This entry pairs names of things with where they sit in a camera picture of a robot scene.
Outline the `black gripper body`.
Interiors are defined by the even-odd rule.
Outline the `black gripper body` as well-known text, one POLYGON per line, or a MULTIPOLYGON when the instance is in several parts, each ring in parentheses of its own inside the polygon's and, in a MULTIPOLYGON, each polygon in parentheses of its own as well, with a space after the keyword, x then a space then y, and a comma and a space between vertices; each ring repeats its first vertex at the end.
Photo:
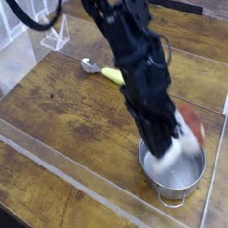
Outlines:
POLYGON ((134 118, 174 114, 174 103, 168 95, 171 76, 160 44, 114 50, 113 59, 122 72, 121 92, 134 118))

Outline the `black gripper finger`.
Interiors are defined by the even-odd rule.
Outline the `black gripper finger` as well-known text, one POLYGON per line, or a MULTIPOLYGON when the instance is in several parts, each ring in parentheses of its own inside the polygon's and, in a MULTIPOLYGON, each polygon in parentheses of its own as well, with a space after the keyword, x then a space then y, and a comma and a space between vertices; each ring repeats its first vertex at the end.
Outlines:
POLYGON ((160 129, 159 123, 157 121, 154 122, 148 114, 138 110, 131 102, 127 102, 127 108, 133 116, 149 152, 154 157, 161 158, 166 151, 166 139, 160 129))
POLYGON ((179 124, 176 120, 176 107, 168 105, 164 110, 154 112, 156 156, 163 156, 172 146, 173 138, 179 137, 179 124))

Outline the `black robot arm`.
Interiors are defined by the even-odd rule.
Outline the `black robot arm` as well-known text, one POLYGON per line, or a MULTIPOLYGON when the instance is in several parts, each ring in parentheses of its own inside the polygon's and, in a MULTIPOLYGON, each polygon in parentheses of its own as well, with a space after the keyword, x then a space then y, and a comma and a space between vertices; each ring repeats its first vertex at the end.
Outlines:
POLYGON ((161 158, 178 138, 171 77, 160 35, 148 28, 144 0, 81 0, 110 45, 122 72, 121 93, 150 153, 161 158))

